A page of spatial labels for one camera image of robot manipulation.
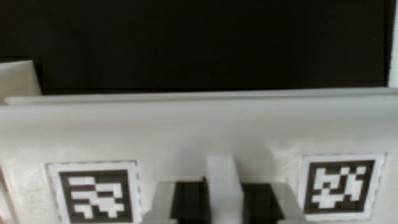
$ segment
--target white divider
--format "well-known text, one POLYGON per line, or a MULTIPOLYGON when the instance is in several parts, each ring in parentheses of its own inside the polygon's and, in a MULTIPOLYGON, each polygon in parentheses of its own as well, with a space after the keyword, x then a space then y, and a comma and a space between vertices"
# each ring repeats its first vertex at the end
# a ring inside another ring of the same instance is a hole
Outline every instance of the white divider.
POLYGON ((232 156, 209 157, 209 186, 214 224, 244 223, 244 191, 232 156))

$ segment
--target black square pattern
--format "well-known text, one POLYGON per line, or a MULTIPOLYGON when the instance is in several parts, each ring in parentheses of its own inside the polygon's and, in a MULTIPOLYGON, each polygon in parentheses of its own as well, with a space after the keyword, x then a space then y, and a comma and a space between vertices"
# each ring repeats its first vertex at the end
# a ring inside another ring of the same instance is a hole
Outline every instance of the black square pattern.
POLYGON ((365 211, 376 161, 314 162, 310 165, 306 214, 365 211))
POLYGON ((61 172, 72 223, 134 222, 129 171, 61 172))

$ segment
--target black background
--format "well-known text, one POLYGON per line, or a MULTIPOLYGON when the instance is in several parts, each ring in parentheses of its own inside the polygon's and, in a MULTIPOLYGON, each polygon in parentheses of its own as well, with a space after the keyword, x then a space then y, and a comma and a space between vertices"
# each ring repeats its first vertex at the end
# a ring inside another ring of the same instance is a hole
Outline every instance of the black background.
POLYGON ((45 94, 386 86, 394 0, 0 0, 45 94))

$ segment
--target white wall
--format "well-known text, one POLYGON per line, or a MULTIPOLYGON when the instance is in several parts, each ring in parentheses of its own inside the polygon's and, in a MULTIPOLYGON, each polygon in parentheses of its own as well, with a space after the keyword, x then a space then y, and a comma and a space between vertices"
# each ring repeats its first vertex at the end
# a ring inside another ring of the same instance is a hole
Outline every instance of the white wall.
POLYGON ((200 178, 209 154, 235 156, 244 181, 289 182, 298 192, 305 154, 388 152, 374 217, 362 223, 394 224, 397 124, 398 91, 0 107, 0 163, 20 223, 60 223, 47 163, 138 160, 148 210, 157 182, 200 178))

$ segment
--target black slot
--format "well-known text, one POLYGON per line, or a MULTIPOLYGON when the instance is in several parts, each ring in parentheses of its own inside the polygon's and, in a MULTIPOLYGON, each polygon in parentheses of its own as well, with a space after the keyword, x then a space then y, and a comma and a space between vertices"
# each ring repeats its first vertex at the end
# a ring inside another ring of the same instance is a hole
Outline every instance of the black slot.
POLYGON ((207 181, 177 183, 171 218, 180 224, 212 223, 207 181))
POLYGON ((244 224, 278 224, 285 220, 283 210, 271 184, 244 184, 244 224))

